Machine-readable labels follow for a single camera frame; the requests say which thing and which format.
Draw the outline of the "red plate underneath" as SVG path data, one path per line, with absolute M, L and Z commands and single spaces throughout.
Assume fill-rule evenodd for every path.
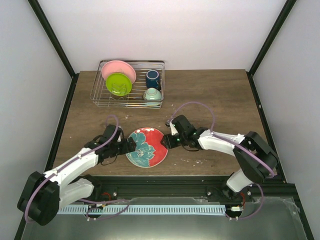
M 152 168 L 167 156 L 168 149 L 161 144 L 164 134 L 153 127 L 142 127 L 129 135 L 136 143 L 135 151 L 126 153 L 127 159 L 140 168 Z

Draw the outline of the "green floral bowl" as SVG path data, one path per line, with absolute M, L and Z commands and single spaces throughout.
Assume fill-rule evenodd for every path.
M 142 99 L 146 101 L 159 101 L 162 99 L 162 94 L 158 89 L 151 87 L 143 93 Z

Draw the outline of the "lime green small plate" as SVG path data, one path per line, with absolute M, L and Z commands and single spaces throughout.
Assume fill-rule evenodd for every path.
M 118 97 L 123 97 L 129 94 L 132 90 L 130 79 L 122 73 L 113 73 L 105 80 L 105 85 L 108 91 Z

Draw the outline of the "dark blue mug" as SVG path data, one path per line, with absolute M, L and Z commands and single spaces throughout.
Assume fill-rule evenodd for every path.
M 148 89 L 155 88 L 161 90 L 160 74 L 157 70 L 151 69 L 145 75 L 145 83 Z

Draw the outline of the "pink plate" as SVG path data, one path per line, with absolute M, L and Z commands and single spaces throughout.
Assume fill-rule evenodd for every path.
M 101 68 L 101 75 L 106 80 L 111 74 L 122 73 L 126 75 L 131 83 L 136 81 L 137 74 L 134 68 L 125 61 L 111 60 L 106 62 Z

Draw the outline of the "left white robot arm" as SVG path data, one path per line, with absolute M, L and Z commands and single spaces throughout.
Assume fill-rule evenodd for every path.
M 109 124 L 72 158 L 44 173 L 33 172 L 27 179 L 17 208 L 26 222 L 47 225 L 58 211 L 77 201 L 96 204 L 102 196 L 102 184 L 83 173 L 101 164 L 136 150 L 132 137 L 125 138 L 121 127 Z

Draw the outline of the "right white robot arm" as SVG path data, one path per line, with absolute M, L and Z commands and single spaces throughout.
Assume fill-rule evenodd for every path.
M 273 178 L 279 163 L 277 153 L 256 132 L 225 134 L 206 127 L 195 128 L 184 115 L 166 124 L 171 133 L 162 137 L 161 144 L 167 149 L 190 147 L 195 150 L 217 151 L 235 157 L 240 169 L 222 185 L 223 198 L 229 202 L 240 196 L 243 188 L 262 184 Z

